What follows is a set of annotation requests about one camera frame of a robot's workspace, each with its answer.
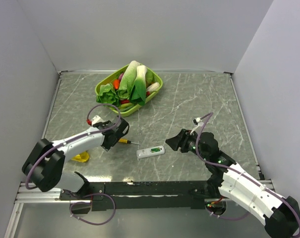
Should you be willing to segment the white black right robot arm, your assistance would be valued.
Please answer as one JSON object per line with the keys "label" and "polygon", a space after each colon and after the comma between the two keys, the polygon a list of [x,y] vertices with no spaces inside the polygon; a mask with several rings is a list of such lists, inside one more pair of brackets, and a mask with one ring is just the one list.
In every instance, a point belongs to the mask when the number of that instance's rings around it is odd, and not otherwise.
{"label": "white black right robot arm", "polygon": [[207,181],[211,197],[225,197],[237,203],[265,228],[272,238],[297,238],[300,236],[300,209],[298,202],[268,189],[248,174],[234,159],[221,151],[218,141],[210,132],[197,134],[182,129],[166,140],[174,151],[192,152],[202,158],[212,174]]}

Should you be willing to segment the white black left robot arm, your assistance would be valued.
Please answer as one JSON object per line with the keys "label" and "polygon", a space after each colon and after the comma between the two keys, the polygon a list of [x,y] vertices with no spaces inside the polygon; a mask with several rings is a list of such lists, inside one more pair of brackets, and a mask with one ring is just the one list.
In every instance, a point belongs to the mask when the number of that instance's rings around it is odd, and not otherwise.
{"label": "white black left robot arm", "polygon": [[108,151],[128,131],[129,123],[120,116],[113,121],[101,121],[95,116],[92,125],[79,134],[52,142],[45,138],[39,140],[22,166],[27,189],[31,189],[28,185],[31,181],[42,192],[60,188],[71,191],[77,199],[84,199],[90,182],[79,172],[64,172],[64,165],[76,155],[98,146]]}

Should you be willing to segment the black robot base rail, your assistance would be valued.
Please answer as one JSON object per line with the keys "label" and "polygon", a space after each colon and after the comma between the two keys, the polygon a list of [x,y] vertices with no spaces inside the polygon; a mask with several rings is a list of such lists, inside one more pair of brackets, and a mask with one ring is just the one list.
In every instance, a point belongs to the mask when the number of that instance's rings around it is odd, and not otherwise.
{"label": "black robot base rail", "polygon": [[191,208],[205,209],[208,202],[225,199],[210,182],[135,181],[92,182],[86,192],[63,190],[61,201],[87,202],[92,211],[108,209]]}

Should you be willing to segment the yellow handled screwdriver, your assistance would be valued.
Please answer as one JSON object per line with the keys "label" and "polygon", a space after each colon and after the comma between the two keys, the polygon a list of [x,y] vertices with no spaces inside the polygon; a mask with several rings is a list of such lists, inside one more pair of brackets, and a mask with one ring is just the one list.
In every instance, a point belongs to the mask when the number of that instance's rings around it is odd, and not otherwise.
{"label": "yellow handled screwdriver", "polygon": [[132,142],[128,139],[123,139],[123,138],[119,139],[119,142],[124,143],[124,144],[136,144],[136,145],[138,145],[138,143],[136,143],[136,142]]}

